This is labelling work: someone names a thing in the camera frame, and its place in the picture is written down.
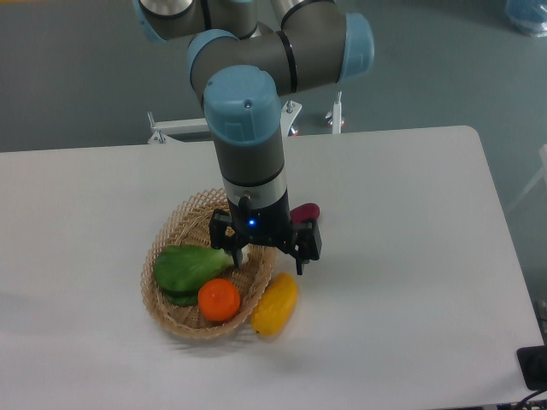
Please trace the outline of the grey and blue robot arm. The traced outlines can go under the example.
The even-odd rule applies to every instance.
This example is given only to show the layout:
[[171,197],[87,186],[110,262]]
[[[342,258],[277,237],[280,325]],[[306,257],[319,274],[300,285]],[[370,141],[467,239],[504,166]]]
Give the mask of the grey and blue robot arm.
[[146,36],[189,37],[186,64],[215,144],[229,209],[209,222],[213,248],[235,263],[254,244],[279,249],[297,268],[316,261],[314,219],[291,220],[280,98],[363,75],[374,59],[367,19],[334,1],[275,1],[279,29],[254,1],[137,1]]

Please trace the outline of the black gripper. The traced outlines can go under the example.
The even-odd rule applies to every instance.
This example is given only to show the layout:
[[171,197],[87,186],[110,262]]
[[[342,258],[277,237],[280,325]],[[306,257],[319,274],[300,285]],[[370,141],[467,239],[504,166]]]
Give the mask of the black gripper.
[[244,248],[248,244],[273,247],[290,255],[296,265],[297,275],[304,266],[321,257],[322,240],[317,219],[300,223],[291,222],[288,192],[275,203],[252,209],[245,200],[240,207],[228,201],[230,214],[216,209],[209,221],[210,244],[232,257],[233,265],[240,268],[247,258]]

